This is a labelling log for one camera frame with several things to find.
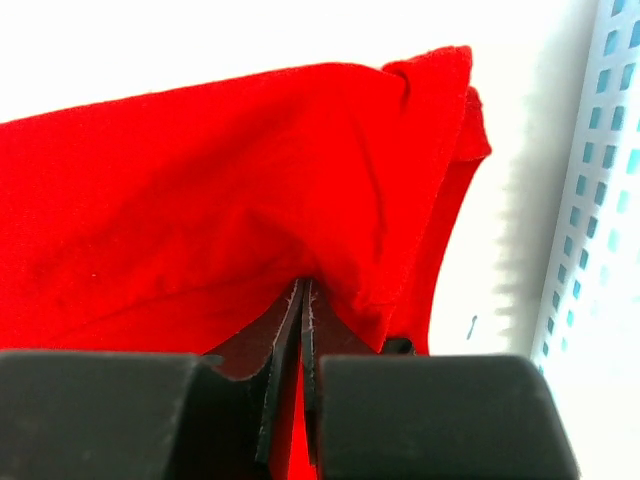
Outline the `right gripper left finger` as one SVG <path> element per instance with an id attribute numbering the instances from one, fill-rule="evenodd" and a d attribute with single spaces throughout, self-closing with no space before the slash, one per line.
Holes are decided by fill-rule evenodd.
<path id="1" fill-rule="evenodd" d="M 283 479 L 305 284 L 203 355 L 5 350 L 5 479 Z"/>

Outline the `red t shirt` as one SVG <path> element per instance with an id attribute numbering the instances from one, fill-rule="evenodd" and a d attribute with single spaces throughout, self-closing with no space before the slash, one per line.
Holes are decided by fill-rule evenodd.
<path id="1" fill-rule="evenodd" d="M 1 127 L 1 345 L 204 353 L 312 277 L 375 351 L 429 350 L 491 146 L 473 53 L 322 63 Z"/>

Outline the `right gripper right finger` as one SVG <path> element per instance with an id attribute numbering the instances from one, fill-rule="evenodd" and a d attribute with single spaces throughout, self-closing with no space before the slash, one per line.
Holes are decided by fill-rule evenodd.
<path id="1" fill-rule="evenodd" d="M 381 351 L 335 314 L 318 284 L 302 303 L 309 459 L 320 479 L 575 479 L 549 387 L 512 355 Z"/>

